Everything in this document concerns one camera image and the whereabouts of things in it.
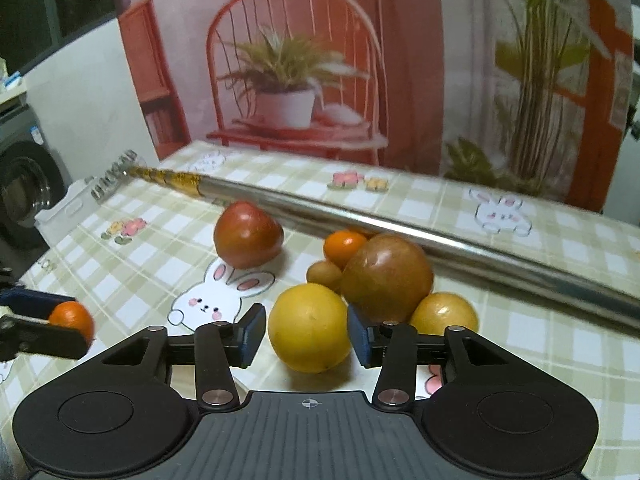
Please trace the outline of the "printed room backdrop cloth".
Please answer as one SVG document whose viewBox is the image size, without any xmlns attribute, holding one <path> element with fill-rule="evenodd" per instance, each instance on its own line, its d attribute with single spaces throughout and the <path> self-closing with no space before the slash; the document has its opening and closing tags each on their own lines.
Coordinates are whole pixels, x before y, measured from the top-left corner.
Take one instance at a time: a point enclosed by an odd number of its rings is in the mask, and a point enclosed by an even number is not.
<svg viewBox="0 0 640 480">
<path fill-rule="evenodd" d="M 114 0 L 156 154 L 194 140 L 600 210 L 634 0 Z"/>
</svg>

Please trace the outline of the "small brown longan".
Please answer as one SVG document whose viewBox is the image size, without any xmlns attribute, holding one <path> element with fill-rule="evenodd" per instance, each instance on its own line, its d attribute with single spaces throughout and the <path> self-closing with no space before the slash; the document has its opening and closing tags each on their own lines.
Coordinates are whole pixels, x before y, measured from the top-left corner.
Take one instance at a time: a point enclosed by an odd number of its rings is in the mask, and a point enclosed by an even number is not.
<svg viewBox="0 0 640 480">
<path fill-rule="evenodd" d="M 322 285 L 337 294 L 341 292 L 343 271 L 328 260 L 313 263 L 306 271 L 306 281 Z"/>
</svg>

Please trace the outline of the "dark window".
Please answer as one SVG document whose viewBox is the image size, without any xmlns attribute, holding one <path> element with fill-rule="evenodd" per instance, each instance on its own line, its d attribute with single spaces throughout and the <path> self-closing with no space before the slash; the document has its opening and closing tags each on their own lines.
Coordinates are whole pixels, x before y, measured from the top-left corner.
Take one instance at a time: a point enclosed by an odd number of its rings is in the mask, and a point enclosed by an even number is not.
<svg viewBox="0 0 640 480">
<path fill-rule="evenodd" d="M 27 73 L 115 16 L 114 0 L 1 0 L 1 57 Z"/>
</svg>

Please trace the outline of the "large brown red apple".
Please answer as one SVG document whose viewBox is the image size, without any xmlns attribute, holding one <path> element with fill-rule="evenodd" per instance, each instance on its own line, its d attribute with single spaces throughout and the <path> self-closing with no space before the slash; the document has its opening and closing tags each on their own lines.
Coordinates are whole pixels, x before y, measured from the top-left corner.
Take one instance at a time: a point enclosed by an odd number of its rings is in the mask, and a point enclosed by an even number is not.
<svg viewBox="0 0 640 480">
<path fill-rule="evenodd" d="M 346 264 L 341 293 L 373 323 L 407 322 L 433 288 L 434 271 L 424 250 L 405 237 L 372 237 Z"/>
</svg>

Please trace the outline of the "yellow lemon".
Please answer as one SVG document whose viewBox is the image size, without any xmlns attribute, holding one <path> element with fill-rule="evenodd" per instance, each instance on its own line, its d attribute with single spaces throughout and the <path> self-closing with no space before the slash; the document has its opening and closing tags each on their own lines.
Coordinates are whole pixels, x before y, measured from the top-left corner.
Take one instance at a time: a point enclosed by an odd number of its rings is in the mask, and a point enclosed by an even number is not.
<svg viewBox="0 0 640 480">
<path fill-rule="evenodd" d="M 352 350 L 347 306 L 323 285 L 305 283 L 282 292 L 267 328 L 273 351 L 296 372 L 323 373 L 341 364 Z"/>
</svg>

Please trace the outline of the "telescopic metal pole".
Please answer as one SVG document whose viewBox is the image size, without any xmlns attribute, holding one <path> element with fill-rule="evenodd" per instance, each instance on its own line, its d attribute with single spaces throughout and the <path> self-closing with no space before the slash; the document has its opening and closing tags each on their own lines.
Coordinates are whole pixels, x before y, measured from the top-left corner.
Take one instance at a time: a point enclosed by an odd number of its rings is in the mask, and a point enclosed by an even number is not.
<svg viewBox="0 0 640 480">
<path fill-rule="evenodd" d="M 356 228 L 367 234 L 394 233 L 421 246 L 434 263 L 571 307 L 602 320 L 638 330 L 639 299 L 618 290 L 536 261 L 483 246 L 464 238 L 390 220 L 315 198 L 268 190 L 195 172 L 138 164 L 136 152 L 123 152 L 96 180 L 91 195 L 102 204 L 130 179 L 140 179 L 201 200 L 248 200 L 268 214 L 317 232 Z"/>
</svg>

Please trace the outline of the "checkered bunny tablecloth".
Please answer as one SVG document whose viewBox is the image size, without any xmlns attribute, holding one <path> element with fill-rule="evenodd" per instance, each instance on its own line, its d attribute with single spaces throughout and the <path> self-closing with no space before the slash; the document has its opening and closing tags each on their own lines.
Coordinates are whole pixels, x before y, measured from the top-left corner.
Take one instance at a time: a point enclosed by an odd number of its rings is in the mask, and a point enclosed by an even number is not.
<svg viewBox="0 0 640 480">
<path fill-rule="evenodd" d="M 598 414 L 591 479 L 639 474 L 639 334 L 605 310 L 639 297 L 639 231 L 598 214 L 378 167 L 192 143 L 132 167 L 21 277 L 67 297 L 91 354 L 148 326 L 190 335 L 263 304 L 246 390 L 372 393 L 347 318 L 449 325 L 581 392 Z"/>
</svg>

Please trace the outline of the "washing machine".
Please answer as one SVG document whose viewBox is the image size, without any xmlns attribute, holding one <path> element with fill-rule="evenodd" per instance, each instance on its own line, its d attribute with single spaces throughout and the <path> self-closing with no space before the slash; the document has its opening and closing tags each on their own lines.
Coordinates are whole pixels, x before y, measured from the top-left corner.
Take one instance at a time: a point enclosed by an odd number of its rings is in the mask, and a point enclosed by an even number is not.
<svg viewBox="0 0 640 480">
<path fill-rule="evenodd" d="M 1 266 L 20 278 L 49 249 L 36 214 L 55 206 L 67 186 L 34 110 L 1 107 Z"/>
</svg>

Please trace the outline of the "small yellow passion fruit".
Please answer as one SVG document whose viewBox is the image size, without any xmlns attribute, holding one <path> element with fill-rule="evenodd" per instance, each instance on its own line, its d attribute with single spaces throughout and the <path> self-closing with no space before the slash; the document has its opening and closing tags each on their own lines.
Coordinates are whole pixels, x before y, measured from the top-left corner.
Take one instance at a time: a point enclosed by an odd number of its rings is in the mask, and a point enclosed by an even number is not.
<svg viewBox="0 0 640 480">
<path fill-rule="evenodd" d="M 442 335 L 450 325 L 476 332 L 480 320 L 472 304 L 452 292 L 433 292 L 425 297 L 411 315 L 409 324 L 422 335 Z"/>
</svg>

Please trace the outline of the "dark red tomato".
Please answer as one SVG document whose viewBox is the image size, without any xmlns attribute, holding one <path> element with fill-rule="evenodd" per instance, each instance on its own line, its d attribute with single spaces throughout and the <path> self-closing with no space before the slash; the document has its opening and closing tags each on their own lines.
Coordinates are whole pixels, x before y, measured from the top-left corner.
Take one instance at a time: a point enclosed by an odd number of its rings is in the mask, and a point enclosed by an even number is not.
<svg viewBox="0 0 640 480">
<path fill-rule="evenodd" d="M 228 206 L 217 220 L 213 241 L 217 255 L 235 269 L 257 268 L 280 254 L 283 228 L 246 200 Z"/>
</svg>

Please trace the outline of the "small orange tangerine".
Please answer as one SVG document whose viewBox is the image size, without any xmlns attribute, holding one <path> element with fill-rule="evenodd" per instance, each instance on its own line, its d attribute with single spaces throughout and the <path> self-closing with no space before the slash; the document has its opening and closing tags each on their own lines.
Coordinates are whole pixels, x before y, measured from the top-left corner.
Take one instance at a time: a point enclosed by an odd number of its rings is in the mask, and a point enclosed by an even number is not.
<svg viewBox="0 0 640 480">
<path fill-rule="evenodd" d="M 94 321 L 89 311 L 77 301 L 58 304 L 48 317 L 52 325 L 78 330 L 91 346 L 94 339 Z"/>
</svg>

